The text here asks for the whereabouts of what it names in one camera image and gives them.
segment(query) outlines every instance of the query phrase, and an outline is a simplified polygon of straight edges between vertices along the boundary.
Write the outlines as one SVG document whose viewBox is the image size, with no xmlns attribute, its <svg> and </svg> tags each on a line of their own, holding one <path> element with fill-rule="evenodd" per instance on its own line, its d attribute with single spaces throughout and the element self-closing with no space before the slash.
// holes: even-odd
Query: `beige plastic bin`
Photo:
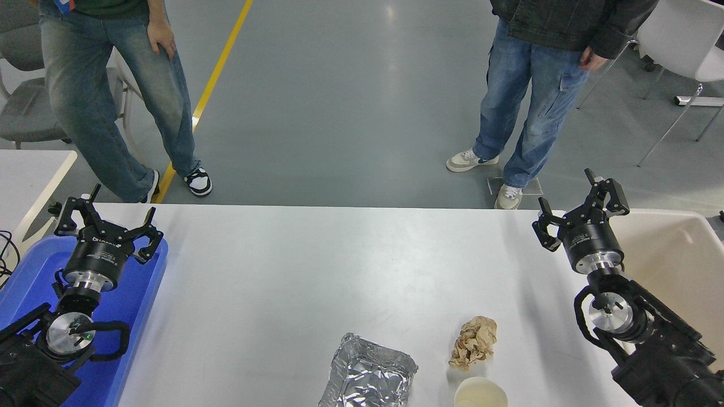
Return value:
<svg viewBox="0 0 724 407">
<path fill-rule="evenodd" d="M 699 331 L 724 369 L 724 246 L 708 221 L 687 211 L 634 209 L 611 218 L 626 274 Z"/>
</svg>

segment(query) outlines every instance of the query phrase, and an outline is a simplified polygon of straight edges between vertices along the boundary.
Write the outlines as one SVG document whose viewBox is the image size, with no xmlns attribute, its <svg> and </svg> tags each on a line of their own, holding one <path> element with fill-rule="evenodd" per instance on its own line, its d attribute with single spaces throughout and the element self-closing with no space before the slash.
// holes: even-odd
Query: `crumpled brown paper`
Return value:
<svg viewBox="0 0 724 407">
<path fill-rule="evenodd" d="M 460 328 L 460 336 L 455 341 L 452 357 L 448 362 L 453 367 L 468 371 L 470 364 L 484 361 L 493 354 L 492 346 L 497 341 L 497 324 L 485 316 L 476 316 Z"/>
</svg>

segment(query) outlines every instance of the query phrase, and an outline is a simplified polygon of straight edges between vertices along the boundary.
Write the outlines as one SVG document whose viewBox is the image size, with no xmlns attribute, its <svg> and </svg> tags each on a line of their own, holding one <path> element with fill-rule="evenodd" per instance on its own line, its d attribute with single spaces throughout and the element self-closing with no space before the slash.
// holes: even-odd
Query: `black wire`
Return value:
<svg viewBox="0 0 724 407">
<path fill-rule="evenodd" d="M 2 290 L 3 287 L 5 287 L 5 284 L 8 282 L 10 275 L 12 275 L 13 270 L 8 268 L 7 263 L 5 262 L 5 259 L 3 259 L 3 256 L 5 256 L 5 251 L 7 251 L 8 247 L 12 247 L 15 251 L 15 256 L 17 257 L 17 262 L 20 262 L 20 251 L 17 250 L 17 246 L 15 243 L 12 242 L 12 232 L 9 230 L 0 230 L 0 236 L 2 236 L 3 239 L 5 239 L 5 245 L 3 246 L 2 250 L 0 251 L 0 277 L 2 276 L 8 276 L 8 278 L 5 279 L 2 283 L 0 283 L 0 290 Z"/>
<path fill-rule="evenodd" d="M 606 349 L 601 344 L 601 341 L 591 335 L 591 333 L 588 331 L 588 327 L 586 325 L 586 317 L 584 316 L 584 312 L 582 309 L 584 299 L 588 295 L 591 295 L 593 293 L 593 290 L 591 290 L 591 286 L 587 285 L 583 290 L 581 290 L 578 295 L 576 295 L 576 298 L 573 299 L 573 311 L 576 313 L 576 323 L 578 324 L 578 329 L 581 331 L 581 334 L 594 345 L 598 346 L 601 349 Z"/>
</svg>

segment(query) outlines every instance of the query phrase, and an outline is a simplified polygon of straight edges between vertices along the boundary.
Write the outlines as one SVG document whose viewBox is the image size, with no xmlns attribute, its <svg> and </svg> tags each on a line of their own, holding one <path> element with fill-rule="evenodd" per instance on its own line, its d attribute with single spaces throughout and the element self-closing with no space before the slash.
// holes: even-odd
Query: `yellow floor line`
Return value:
<svg viewBox="0 0 724 407">
<path fill-rule="evenodd" d="M 209 102 L 211 93 L 214 92 L 216 82 L 219 79 L 222 70 L 224 69 L 224 65 L 226 64 L 227 58 L 229 57 L 229 53 L 231 53 L 231 48 L 234 46 L 234 42 L 236 42 L 236 37 L 239 35 L 239 30 L 241 30 L 241 26 L 244 24 L 244 20 L 246 20 L 246 15 L 249 14 L 249 9 L 251 8 L 251 4 L 253 2 L 254 0 L 246 0 L 246 3 L 244 3 L 244 7 L 241 9 L 239 18 L 236 20 L 236 24 L 234 24 L 234 28 L 229 34 L 229 38 L 227 39 L 227 43 L 224 46 L 224 50 L 219 56 L 219 60 L 216 61 L 214 71 L 211 73 L 211 77 L 206 83 L 206 87 L 203 89 L 203 93 L 201 94 L 201 98 L 196 105 L 196 109 L 193 111 L 191 119 L 193 121 L 192 131 L 194 132 L 196 131 L 196 125 L 198 125 L 198 122 L 201 120 L 203 110 L 206 108 L 206 103 Z M 175 171 L 173 169 L 173 166 L 171 165 L 171 163 L 169 163 L 169 166 L 166 168 L 166 172 L 164 173 L 164 176 L 159 183 L 159 189 L 161 190 L 161 192 L 159 192 L 151 199 L 151 203 L 160 204 L 164 201 L 164 198 L 166 197 L 166 192 L 169 190 L 169 186 L 171 185 L 171 180 L 173 180 L 174 174 Z"/>
</svg>

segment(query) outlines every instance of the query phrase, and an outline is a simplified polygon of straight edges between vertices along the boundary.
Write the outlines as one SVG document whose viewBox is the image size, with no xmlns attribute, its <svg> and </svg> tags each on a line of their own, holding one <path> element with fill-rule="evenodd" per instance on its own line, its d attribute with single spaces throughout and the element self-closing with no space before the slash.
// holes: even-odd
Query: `hand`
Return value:
<svg viewBox="0 0 724 407">
<path fill-rule="evenodd" d="M 608 61 L 608 59 L 596 55 L 596 53 L 593 52 L 593 49 L 588 47 L 581 55 L 581 64 L 578 67 L 584 71 L 593 72 L 602 67 L 606 61 Z"/>
<path fill-rule="evenodd" d="M 171 25 L 165 19 L 152 20 L 148 24 L 148 40 L 151 42 L 151 49 L 156 55 L 161 54 L 159 45 L 164 47 L 169 55 L 169 61 L 174 59 L 176 54 L 176 41 L 174 40 L 174 32 Z"/>
</svg>

